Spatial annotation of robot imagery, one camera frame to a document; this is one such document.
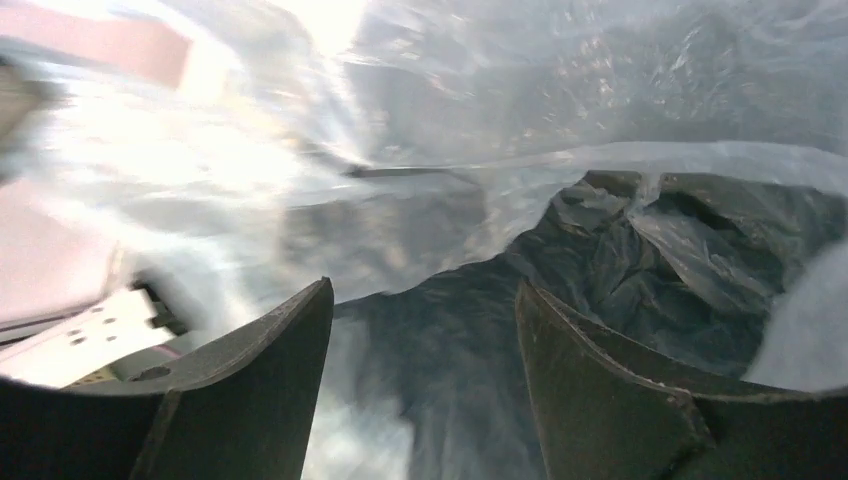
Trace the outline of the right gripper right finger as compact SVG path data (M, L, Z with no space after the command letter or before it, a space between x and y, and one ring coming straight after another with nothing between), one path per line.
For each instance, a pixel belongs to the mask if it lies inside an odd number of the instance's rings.
M715 375L598 324L528 282L515 315L552 479L843 479L847 393Z

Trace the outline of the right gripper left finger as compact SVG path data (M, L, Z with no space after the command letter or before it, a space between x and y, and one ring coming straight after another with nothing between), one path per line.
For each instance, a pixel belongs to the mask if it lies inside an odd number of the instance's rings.
M1 384L5 479L297 479L333 318L328 278L132 381Z

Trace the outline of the light blue plastic trash bag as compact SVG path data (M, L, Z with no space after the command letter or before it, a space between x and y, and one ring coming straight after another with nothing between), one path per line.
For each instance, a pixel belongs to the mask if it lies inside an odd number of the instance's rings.
M5 1L4 191L136 287L132 381L333 287L297 479L552 479L528 282L847 393L843 1Z

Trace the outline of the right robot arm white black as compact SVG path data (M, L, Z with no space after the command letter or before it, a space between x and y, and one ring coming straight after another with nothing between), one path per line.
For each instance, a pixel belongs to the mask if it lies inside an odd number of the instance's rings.
M89 373L167 341L142 291L1 353L5 479L297 479L330 336L321 279L129 382ZM709 374L519 286L516 320L552 479L843 479L847 394Z

